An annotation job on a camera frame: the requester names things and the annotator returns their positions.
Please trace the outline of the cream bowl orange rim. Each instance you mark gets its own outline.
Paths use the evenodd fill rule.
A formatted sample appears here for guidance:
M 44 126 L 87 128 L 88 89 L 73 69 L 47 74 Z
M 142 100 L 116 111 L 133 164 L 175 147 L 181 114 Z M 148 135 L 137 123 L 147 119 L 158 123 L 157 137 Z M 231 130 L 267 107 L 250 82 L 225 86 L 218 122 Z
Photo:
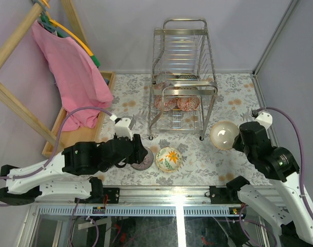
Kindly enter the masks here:
M 230 150 L 239 132 L 238 126 L 233 122 L 220 121 L 211 128 L 210 140 L 217 149 Z

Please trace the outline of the brown patterned bowl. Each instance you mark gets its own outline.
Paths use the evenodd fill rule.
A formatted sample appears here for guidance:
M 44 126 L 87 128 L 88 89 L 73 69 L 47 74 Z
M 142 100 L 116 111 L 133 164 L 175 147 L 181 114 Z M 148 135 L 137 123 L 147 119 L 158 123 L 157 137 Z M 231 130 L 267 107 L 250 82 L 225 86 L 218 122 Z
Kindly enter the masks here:
M 181 86 L 179 89 L 181 90 L 198 90 L 195 86 Z

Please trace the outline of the blue patterned bowl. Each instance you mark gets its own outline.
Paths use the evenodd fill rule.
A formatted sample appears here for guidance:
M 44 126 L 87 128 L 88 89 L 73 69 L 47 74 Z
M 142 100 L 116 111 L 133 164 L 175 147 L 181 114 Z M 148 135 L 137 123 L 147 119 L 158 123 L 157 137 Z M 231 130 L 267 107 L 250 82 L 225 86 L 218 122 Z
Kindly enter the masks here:
M 178 80 L 198 80 L 198 77 L 194 74 L 182 74 L 178 76 Z

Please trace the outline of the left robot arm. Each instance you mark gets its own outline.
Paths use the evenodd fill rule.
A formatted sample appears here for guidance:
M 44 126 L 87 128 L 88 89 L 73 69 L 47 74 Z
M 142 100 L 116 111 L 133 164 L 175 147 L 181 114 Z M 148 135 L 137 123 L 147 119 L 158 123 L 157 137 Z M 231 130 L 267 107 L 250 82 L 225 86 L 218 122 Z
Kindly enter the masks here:
M 41 201 L 103 203 L 103 182 L 95 175 L 115 166 L 140 164 L 148 151 L 140 135 L 115 137 L 107 142 L 78 142 L 44 162 L 19 168 L 3 165 L 0 207 L 21 206 Z

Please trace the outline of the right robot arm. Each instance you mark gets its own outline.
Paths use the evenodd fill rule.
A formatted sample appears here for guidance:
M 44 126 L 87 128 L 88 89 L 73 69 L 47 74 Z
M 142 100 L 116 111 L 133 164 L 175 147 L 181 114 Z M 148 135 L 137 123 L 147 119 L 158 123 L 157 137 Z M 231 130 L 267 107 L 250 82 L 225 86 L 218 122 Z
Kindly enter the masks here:
M 313 246 L 313 207 L 306 207 L 301 189 L 300 169 L 293 155 L 283 147 L 275 147 L 265 127 L 256 121 L 239 127 L 233 148 L 262 173 L 282 198 L 282 210 L 262 196 L 243 176 L 226 184 L 226 197 L 232 203 L 241 201 L 264 218 L 279 236 L 282 246 Z

